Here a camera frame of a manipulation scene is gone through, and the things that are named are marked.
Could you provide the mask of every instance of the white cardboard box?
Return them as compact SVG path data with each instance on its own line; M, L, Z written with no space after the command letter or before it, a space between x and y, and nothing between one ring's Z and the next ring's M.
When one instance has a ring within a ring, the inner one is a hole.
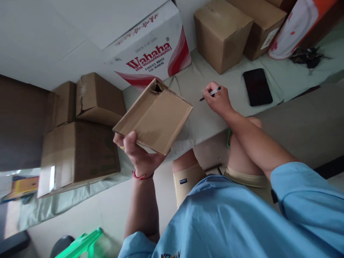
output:
M191 64L179 10L169 0L104 49L105 63L136 87L145 88Z

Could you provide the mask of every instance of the red string bracelet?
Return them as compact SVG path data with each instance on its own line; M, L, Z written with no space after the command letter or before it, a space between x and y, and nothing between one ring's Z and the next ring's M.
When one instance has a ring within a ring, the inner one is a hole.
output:
M136 174L135 174L135 170L132 171L132 175L134 178L138 179L138 180L145 180L145 179L149 179L151 177L153 177L154 173L151 174L149 177L146 177L146 175L143 175L141 177L137 177Z

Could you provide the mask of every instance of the light green tablecloth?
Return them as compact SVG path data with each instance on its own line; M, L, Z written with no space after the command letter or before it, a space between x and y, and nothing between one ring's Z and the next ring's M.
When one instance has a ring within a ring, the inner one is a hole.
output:
M226 124L214 114L202 101L201 90L210 81L216 81L228 87L233 107L245 116L250 116L288 101L311 87L317 86L327 78L344 70L344 23L340 23L320 43L320 52L333 59L324 59L309 75L302 65L289 60L276 61L267 55L250 62L243 60L222 75L218 75L211 66L198 54L191 53L192 65L165 81L166 85L194 105L194 109L186 122L178 139L173 144L167 161L178 158L194 145L203 142L226 129ZM264 68L273 103L266 106L251 107L248 102L242 73L255 68ZM134 103L140 92L134 87L123 91L127 109ZM131 178L133 166L123 151L119 149L121 172L101 182L81 187L59 195L34 199L31 203L21 206L19 230L25 230L43 221L62 214L87 198Z

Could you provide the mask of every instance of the white pen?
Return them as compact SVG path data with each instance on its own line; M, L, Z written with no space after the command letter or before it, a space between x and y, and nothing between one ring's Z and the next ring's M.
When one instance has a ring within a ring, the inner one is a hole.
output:
M212 92L210 92L209 94L214 97L215 93L217 93L219 90L221 89L221 87L219 86L217 89L213 90Z

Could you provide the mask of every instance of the black phone screen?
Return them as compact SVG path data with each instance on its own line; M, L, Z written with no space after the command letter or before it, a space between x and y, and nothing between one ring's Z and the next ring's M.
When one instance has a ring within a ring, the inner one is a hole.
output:
M259 68L243 73L250 106L260 106L272 103L272 96L264 69Z

